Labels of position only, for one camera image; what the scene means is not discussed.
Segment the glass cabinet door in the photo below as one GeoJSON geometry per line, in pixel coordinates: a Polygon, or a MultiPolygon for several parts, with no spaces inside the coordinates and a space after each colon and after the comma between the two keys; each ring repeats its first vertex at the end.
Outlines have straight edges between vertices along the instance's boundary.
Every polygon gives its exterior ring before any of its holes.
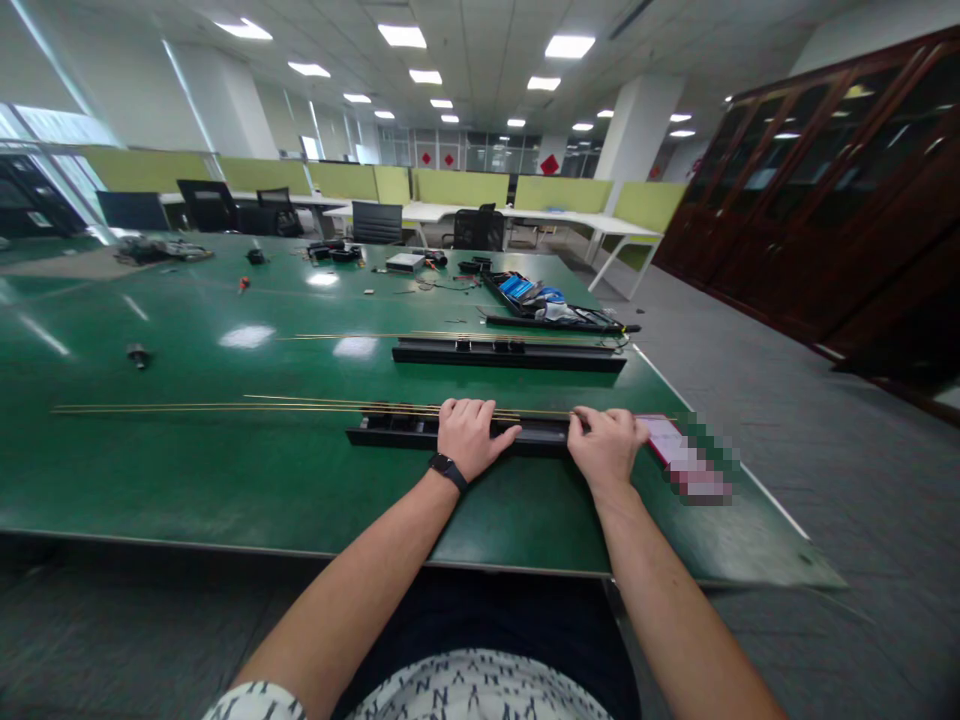
{"type": "Polygon", "coordinates": [[[700,172],[697,173],[697,176],[690,184],[690,189],[684,198],[684,205],[699,203],[700,198],[703,197],[707,188],[710,187],[710,184],[713,182],[713,176],[720,167],[723,156],[730,148],[730,143],[733,142],[737,130],[740,128],[740,123],[742,123],[743,119],[747,116],[747,111],[750,109],[751,103],[752,101],[748,100],[740,105],[735,105],[723,118],[713,145],[710,146],[710,149],[703,158],[703,162],[700,164],[700,172]]]}
{"type": "Polygon", "coordinates": [[[906,60],[858,75],[817,134],[810,149],[767,205],[768,220],[786,223],[817,188],[870,117],[877,102],[903,71],[906,60]]]}
{"type": "Polygon", "coordinates": [[[740,177],[740,173],[747,166],[753,151],[757,149],[760,141],[763,140],[763,136],[770,128],[770,123],[776,119],[777,113],[780,112],[780,106],[783,105],[785,99],[786,95],[782,94],[760,103],[760,107],[757,108],[757,112],[754,113],[750,124],[747,125],[747,129],[743,133],[740,144],[730,154],[730,159],[727,161],[726,167],[723,168],[720,179],[710,192],[706,204],[708,210],[716,210],[723,206],[727,195],[736,184],[737,178],[740,177]]]}
{"type": "Polygon", "coordinates": [[[933,130],[960,103],[960,46],[941,55],[852,159],[808,219],[817,228],[849,222],[909,159],[928,149],[933,130]]]}
{"type": "Polygon", "coordinates": [[[783,123],[777,129],[767,149],[756,162],[750,177],[737,193],[730,205],[730,212],[740,215],[749,213],[756,204],[760,195],[776,177],[784,161],[803,136],[804,131],[817,114],[821,103],[829,94],[832,83],[829,81],[804,90],[797,102],[788,111],[783,123]]]}

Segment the watch strap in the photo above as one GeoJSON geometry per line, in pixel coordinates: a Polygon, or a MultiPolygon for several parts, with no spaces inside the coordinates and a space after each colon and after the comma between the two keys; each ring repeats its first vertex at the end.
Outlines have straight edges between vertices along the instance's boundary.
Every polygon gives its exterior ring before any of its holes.
{"type": "Polygon", "coordinates": [[[457,467],[457,464],[443,453],[437,453],[430,459],[430,467],[443,475],[445,478],[448,478],[450,482],[456,485],[461,495],[467,491],[467,488],[469,487],[467,479],[463,477],[463,473],[460,472],[460,468],[457,467]],[[447,461],[446,468],[443,470],[436,466],[436,460],[440,458],[447,461]]]}

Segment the black pants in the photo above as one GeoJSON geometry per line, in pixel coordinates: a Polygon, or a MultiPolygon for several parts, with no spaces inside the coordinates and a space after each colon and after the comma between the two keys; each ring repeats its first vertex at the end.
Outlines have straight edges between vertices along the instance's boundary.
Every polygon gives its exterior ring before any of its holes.
{"type": "Polygon", "coordinates": [[[341,720],[397,670],[483,648],[539,660],[617,720],[640,717],[626,648],[599,580],[424,568],[347,687],[341,720]]]}

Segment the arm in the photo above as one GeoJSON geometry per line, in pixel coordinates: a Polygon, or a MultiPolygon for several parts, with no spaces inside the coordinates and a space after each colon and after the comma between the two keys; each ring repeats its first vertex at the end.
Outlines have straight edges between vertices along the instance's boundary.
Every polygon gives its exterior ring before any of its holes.
{"type": "MultiPolygon", "coordinates": [[[[492,400],[447,400],[437,447],[472,482],[520,432],[490,439],[492,400]]],[[[331,562],[233,681],[276,683],[329,718],[450,519],[459,490],[434,470],[331,562]]]]}
{"type": "Polygon", "coordinates": [[[649,436],[627,410],[578,407],[570,416],[570,453],[590,486],[617,587],[657,683],[679,720],[786,718],[630,483],[649,436]]]}

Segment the patterned shirt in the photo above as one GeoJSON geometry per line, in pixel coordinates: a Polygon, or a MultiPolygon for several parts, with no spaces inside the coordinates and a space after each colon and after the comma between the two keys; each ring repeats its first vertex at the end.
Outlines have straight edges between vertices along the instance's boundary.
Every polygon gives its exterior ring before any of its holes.
{"type": "MultiPolygon", "coordinates": [[[[612,720],[566,675],[496,650],[456,650],[384,680],[346,720],[612,720]]],[[[204,720],[306,720],[293,695],[255,682],[224,695],[204,720]]]]}

